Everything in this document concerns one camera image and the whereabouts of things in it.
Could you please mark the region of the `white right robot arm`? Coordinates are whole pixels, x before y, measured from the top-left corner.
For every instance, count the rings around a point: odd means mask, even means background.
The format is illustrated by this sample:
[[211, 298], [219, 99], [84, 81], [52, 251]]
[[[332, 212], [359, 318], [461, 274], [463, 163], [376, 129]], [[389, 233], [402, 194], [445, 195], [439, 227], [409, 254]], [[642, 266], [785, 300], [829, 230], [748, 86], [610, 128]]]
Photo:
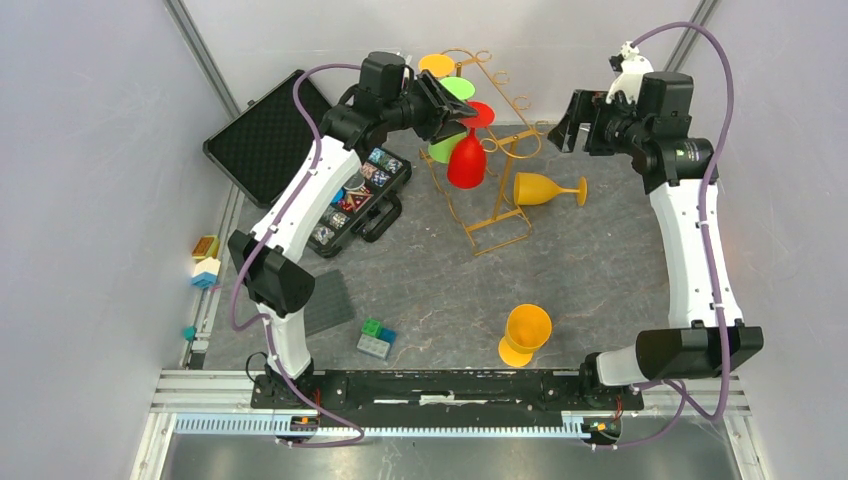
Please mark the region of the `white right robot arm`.
[[606, 406], [619, 386], [719, 378], [764, 346], [761, 328], [745, 325], [729, 284], [717, 228], [718, 174], [708, 169], [715, 148], [690, 134], [693, 93], [693, 79], [674, 72], [645, 74], [634, 98], [577, 89], [548, 134], [571, 152], [587, 126], [584, 152], [630, 157], [660, 226], [668, 271], [668, 327], [586, 357], [577, 392], [591, 408]]

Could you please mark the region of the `gold wire wine glass rack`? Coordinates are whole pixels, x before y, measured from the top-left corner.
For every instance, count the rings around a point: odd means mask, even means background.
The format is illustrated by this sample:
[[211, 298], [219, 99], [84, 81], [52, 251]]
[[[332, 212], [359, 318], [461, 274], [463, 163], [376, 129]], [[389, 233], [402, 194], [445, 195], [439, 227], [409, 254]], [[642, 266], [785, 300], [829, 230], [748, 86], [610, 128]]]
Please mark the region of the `gold wire wine glass rack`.
[[[451, 76], [470, 80], [476, 87], [476, 93], [468, 101], [478, 101], [489, 105], [495, 113], [493, 123], [476, 131], [476, 136], [486, 152], [487, 167], [482, 183], [486, 186], [495, 181], [497, 195], [487, 217], [476, 222], [464, 220], [460, 213], [459, 201], [473, 189], [460, 189], [447, 179], [448, 164], [435, 162], [428, 154], [428, 146], [419, 150], [419, 157], [425, 162], [430, 177], [439, 193], [444, 196], [450, 214], [462, 228], [475, 256], [492, 252], [514, 244], [530, 236], [533, 225], [522, 206], [513, 202], [513, 194], [508, 191], [513, 179], [514, 163], [530, 159], [540, 153], [542, 147], [541, 124], [533, 123], [526, 117], [525, 111], [531, 106], [525, 95], [513, 97], [507, 93], [510, 75], [505, 70], [494, 70], [489, 66], [492, 54], [487, 50], [471, 52], [462, 48], [451, 48], [440, 52], [450, 56], [456, 62]], [[500, 223], [518, 221], [524, 230], [492, 246], [479, 242], [482, 233]]]

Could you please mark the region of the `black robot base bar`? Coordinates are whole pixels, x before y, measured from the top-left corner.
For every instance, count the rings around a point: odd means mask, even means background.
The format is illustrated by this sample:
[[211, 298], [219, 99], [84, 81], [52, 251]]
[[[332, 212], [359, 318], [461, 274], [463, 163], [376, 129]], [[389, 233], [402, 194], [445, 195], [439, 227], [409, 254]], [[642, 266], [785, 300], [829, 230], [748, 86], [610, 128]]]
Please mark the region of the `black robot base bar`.
[[250, 405], [295, 413], [320, 407], [324, 427], [377, 429], [554, 427], [564, 412], [638, 412], [644, 401], [574, 370], [323, 370], [293, 388], [260, 374]]

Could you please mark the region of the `red plastic wine glass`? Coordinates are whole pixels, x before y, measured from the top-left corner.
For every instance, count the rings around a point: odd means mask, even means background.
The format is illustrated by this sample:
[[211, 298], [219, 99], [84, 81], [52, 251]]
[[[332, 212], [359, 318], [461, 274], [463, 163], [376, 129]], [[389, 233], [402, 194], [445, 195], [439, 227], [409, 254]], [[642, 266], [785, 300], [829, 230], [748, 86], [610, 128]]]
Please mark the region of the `red plastic wine glass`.
[[477, 115], [461, 120], [468, 133], [452, 150], [447, 169], [448, 181], [460, 189], [473, 189], [482, 183], [487, 157], [476, 131], [490, 126], [495, 119], [494, 111], [486, 103], [471, 101], [469, 105]]

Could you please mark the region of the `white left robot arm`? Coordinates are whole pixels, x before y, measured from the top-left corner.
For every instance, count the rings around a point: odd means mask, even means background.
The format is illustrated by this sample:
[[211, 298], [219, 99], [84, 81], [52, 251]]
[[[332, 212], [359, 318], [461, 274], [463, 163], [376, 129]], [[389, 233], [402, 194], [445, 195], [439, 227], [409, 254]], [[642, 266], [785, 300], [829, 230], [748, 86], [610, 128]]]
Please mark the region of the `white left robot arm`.
[[306, 345], [304, 309], [314, 277], [299, 261], [331, 201], [351, 178], [360, 175], [371, 152], [389, 133], [413, 130], [436, 143], [457, 134], [477, 109], [451, 93], [430, 71], [412, 71], [395, 53], [375, 51], [355, 66], [359, 77], [320, 121], [312, 119], [300, 96], [312, 75], [336, 64], [313, 67], [293, 85], [295, 108], [313, 141], [302, 165], [271, 211], [250, 234], [235, 232], [231, 244], [249, 252], [238, 268], [237, 284], [246, 286], [257, 313], [240, 324], [243, 331], [261, 322], [267, 343], [266, 363], [278, 377], [275, 392], [290, 407], [306, 405], [314, 381], [305, 374], [313, 363]]

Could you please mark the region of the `green plastic wine glass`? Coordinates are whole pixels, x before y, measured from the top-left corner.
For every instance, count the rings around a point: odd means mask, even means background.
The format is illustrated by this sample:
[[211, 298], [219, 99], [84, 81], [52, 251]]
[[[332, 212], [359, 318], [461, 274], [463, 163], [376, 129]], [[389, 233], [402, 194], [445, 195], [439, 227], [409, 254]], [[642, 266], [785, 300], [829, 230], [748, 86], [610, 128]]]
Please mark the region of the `green plastic wine glass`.
[[[448, 76], [440, 79], [440, 83], [456, 98], [461, 101], [468, 100], [475, 92], [475, 86], [467, 79], [457, 76]], [[467, 137], [467, 131], [449, 137], [441, 142], [430, 144], [428, 154], [435, 162], [447, 164], [455, 146]]]

